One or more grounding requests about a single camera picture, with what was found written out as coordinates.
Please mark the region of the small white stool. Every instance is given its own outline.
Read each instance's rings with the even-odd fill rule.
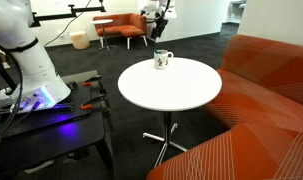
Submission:
[[[70,33],[73,47],[75,49],[86,49],[90,47],[90,42],[85,31],[78,31]]]

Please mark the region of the white wall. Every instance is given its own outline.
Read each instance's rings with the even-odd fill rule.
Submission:
[[[303,45],[303,0],[248,0],[238,34]]]
[[[231,0],[225,0],[224,15],[223,15],[223,20],[222,20],[223,23],[230,22],[230,18],[231,18],[230,2],[231,2]]]
[[[225,0],[176,0],[177,19],[170,20],[157,42],[217,33]]]
[[[89,40],[98,39],[93,25],[89,22],[93,16],[119,13],[139,13],[141,2],[147,0],[104,0],[106,13],[86,12],[75,20],[68,28],[70,32],[84,30],[87,32]],[[204,35],[220,32],[224,15],[226,0],[176,0],[177,19],[170,20],[166,26],[162,37],[157,42],[181,39],[186,37]],[[85,7],[85,0],[31,0],[33,12],[37,16],[70,13],[68,4],[75,4],[76,7]],[[89,7],[100,6],[99,0],[92,0]],[[58,31],[64,29],[72,19],[61,19],[52,21],[41,21],[41,27],[32,28],[32,32],[44,45],[58,35]],[[69,44],[69,36],[58,38],[48,46]]]

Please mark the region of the table top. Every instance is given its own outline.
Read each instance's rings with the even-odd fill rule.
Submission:
[[[130,66],[119,78],[121,94],[131,103],[159,111],[180,111],[211,101],[222,85],[219,74],[199,61],[177,58],[164,70],[154,60]]]
[[[91,21],[91,24],[107,24],[112,22],[113,19],[100,19],[100,20],[95,20],[95,21]]]

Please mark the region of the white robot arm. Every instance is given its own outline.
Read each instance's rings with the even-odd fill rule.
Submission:
[[[168,24],[169,19],[177,18],[175,12],[175,0],[152,0],[156,3],[151,3],[144,6],[140,13],[141,15],[150,15],[154,13],[155,18],[151,21],[146,21],[146,23],[156,23],[151,33],[151,39],[156,39],[161,37],[161,34]]]
[[[20,112],[52,108],[65,99],[71,90],[56,73],[44,47],[32,35],[33,22],[30,0],[0,0],[0,47],[20,65],[23,93]],[[19,86],[11,95],[18,98]]]
[[[163,14],[163,18],[175,19],[177,18],[177,14],[175,12],[175,0],[152,0],[156,1],[156,3],[151,3],[144,6],[140,12],[141,15],[146,14],[149,15],[152,12],[158,13],[159,15]]]

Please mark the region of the white round table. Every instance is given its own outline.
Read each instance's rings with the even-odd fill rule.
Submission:
[[[182,151],[187,149],[173,143],[171,134],[177,124],[171,127],[171,112],[202,106],[211,101],[222,85],[219,74],[210,66],[199,61],[177,58],[169,61],[164,70],[154,68],[154,60],[146,60],[127,68],[119,77],[121,94],[131,103],[164,112],[164,138],[144,133],[149,137],[164,141],[155,166],[162,161],[168,145]]]
[[[107,35],[105,33],[104,26],[103,26],[104,24],[107,24],[110,22],[113,22],[113,19],[100,19],[100,20],[95,20],[95,21],[90,22],[91,24],[98,24],[101,26],[101,29],[103,32],[103,39],[105,39],[106,46],[103,46],[103,39],[102,39],[102,41],[101,41],[102,47],[100,49],[107,48],[109,50],[109,48],[115,47],[115,45],[111,45],[111,46],[108,45]]]

